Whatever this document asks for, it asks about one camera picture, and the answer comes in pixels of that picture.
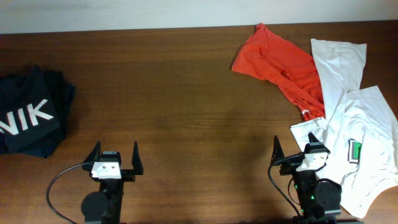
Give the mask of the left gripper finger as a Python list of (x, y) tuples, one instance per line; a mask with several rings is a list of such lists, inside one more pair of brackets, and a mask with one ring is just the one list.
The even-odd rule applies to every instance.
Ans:
[(143, 167), (140, 155), (139, 155), (137, 141), (134, 142), (131, 164), (133, 166), (133, 171), (135, 174), (143, 174), (144, 173), (144, 167)]
[(101, 143), (98, 141), (93, 150), (88, 154), (86, 159), (84, 160), (84, 163), (89, 163), (89, 164), (94, 164), (96, 161), (99, 160), (101, 155)]

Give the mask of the orange t-shirt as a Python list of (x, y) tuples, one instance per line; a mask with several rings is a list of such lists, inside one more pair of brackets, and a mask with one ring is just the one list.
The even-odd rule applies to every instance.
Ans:
[(303, 119), (325, 117), (320, 77), (311, 55), (258, 24), (240, 48), (231, 70), (279, 87)]

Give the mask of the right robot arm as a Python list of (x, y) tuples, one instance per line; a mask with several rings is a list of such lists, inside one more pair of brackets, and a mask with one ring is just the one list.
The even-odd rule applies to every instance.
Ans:
[[(274, 148), (268, 177), (273, 186), (288, 201), (296, 212), (293, 224), (298, 223), (336, 223), (336, 216), (341, 213), (341, 185), (330, 180), (320, 179), (317, 172), (326, 166), (330, 150), (313, 133), (308, 134), (309, 142), (303, 152), (284, 156), (279, 138), (274, 137)], [(299, 207), (286, 196), (270, 175), (273, 167), (279, 167), (280, 175), (289, 175), (290, 185), (294, 185)]]

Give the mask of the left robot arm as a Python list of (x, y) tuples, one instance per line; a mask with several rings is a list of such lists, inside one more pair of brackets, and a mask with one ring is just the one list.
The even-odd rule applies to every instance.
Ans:
[(131, 158), (132, 169), (121, 168), (121, 154), (118, 151), (101, 151), (97, 142), (83, 161), (83, 170), (99, 183), (99, 190), (88, 194), (81, 203), (85, 223), (120, 224), (124, 195), (124, 184), (134, 182), (137, 175), (144, 174), (135, 142)]

